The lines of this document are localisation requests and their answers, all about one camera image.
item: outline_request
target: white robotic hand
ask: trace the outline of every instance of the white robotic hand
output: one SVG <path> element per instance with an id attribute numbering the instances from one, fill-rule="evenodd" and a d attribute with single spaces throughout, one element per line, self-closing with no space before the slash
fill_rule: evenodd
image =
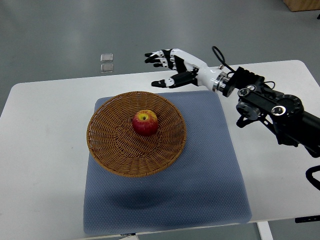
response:
<path id="1" fill-rule="evenodd" d="M 178 48 L 150 52 L 145 56 L 147 57 L 145 63 L 153 63 L 156 68 L 164 67 L 178 72 L 168 79 L 152 82 L 153 87 L 178 88 L 194 84 L 215 91 L 223 87 L 223 78 L 228 80 L 227 74 L 219 68 L 208 67 L 204 61 Z"/>

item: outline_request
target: screw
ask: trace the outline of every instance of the screw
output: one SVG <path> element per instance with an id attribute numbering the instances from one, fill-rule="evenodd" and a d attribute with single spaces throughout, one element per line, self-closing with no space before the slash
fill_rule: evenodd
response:
<path id="1" fill-rule="evenodd" d="M 249 89 L 248 88 L 242 88 L 242 89 L 240 89 L 238 91 L 238 95 L 241 96 L 241 97 L 248 95 L 248 93 L 249 93 Z"/>
<path id="2" fill-rule="evenodd" d="M 275 106 L 271 109 L 271 113 L 275 116 L 281 116 L 286 112 L 286 108 L 284 106 Z"/>
<path id="3" fill-rule="evenodd" d="M 249 85 L 249 86 L 246 86 L 247 89 L 250 89 L 251 91 L 254 91 L 256 89 L 256 86 L 255 85 Z"/>

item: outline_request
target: concrete floor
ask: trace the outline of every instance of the concrete floor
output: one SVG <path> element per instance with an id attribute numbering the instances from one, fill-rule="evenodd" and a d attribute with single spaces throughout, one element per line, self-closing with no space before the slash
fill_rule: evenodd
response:
<path id="1" fill-rule="evenodd" d="M 168 48 L 217 66 L 216 45 L 230 65 L 301 60 L 320 83 L 319 14 L 290 12 L 282 0 L 0 0 L 0 113 L 17 83 L 101 76 L 103 53 L 114 54 L 114 72 L 105 74 L 118 75 L 159 71 L 144 64 L 144 53 Z M 320 236 L 320 222 L 269 225 L 275 240 Z M 140 239 L 260 237 L 245 224 Z"/>

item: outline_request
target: woven basket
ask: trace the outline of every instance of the woven basket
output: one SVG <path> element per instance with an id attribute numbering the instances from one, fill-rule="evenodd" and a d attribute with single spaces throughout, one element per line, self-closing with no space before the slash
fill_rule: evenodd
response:
<path id="1" fill-rule="evenodd" d="M 140 110 L 153 111 L 158 130 L 141 136 L 132 127 Z M 124 177 L 144 177 L 169 167 L 181 154 L 187 128 L 179 110 L 154 93 L 133 91 L 106 101 L 92 116 L 86 133 L 93 158 L 106 170 Z"/>

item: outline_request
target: apple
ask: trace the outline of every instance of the apple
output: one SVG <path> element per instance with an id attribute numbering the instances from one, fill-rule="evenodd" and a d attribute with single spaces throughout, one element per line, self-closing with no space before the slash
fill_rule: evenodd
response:
<path id="1" fill-rule="evenodd" d="M 132 127 L 137 134 L 149 137 L 158 130 L 158 118 L 151 110 L 140 110 L 132 118 Z"/>

